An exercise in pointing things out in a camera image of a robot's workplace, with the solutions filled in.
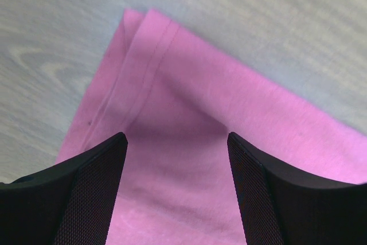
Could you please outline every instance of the pink cloth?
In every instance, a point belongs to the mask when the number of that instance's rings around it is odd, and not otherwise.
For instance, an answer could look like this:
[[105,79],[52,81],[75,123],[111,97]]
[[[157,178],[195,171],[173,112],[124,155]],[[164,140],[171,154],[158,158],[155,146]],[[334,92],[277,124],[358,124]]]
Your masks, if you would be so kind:
[[230,131],[308,172],[367,181],[366,137],[153,10],[125,12],[57,162],[119,131],[109,245],[245,244]]

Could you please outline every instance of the gray wood grain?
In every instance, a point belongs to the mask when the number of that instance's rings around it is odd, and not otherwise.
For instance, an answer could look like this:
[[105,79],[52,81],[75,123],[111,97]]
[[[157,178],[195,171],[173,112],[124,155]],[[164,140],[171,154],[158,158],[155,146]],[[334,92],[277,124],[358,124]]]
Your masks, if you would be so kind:
[[126,7],[155,7],[367,134],[367,0],[0,0],[0,181],[50,166]]

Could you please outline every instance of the black object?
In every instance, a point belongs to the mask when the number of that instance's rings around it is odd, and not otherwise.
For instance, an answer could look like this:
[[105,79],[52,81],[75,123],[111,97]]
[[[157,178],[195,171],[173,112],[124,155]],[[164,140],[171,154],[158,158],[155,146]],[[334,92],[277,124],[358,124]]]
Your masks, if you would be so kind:
[[0,244],[104,245],[126,150],[119,133],[51,168],[0,183]]
[[297,169],[235,133],[228,151],[248,245],[367,244],[367,184]]

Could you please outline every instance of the towel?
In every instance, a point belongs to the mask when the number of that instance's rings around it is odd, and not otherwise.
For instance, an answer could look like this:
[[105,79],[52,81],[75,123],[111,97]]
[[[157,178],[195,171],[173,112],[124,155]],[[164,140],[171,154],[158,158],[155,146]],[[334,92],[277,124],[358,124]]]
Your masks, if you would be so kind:
[[307,172],[367,181],[367,138],[161,13],[126,10],[57,163],[129,145],[107,245],[246,244],[227,136]]

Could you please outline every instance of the pink fabric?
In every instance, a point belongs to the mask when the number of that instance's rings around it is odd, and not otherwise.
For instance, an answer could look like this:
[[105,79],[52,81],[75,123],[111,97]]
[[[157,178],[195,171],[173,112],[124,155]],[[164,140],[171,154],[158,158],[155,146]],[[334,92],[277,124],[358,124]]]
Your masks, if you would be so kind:
[[57,162],[119,131],[109,245],[245,244],[230,131],[308,172],[367,181],[366,137],[153,10],[125,12]]

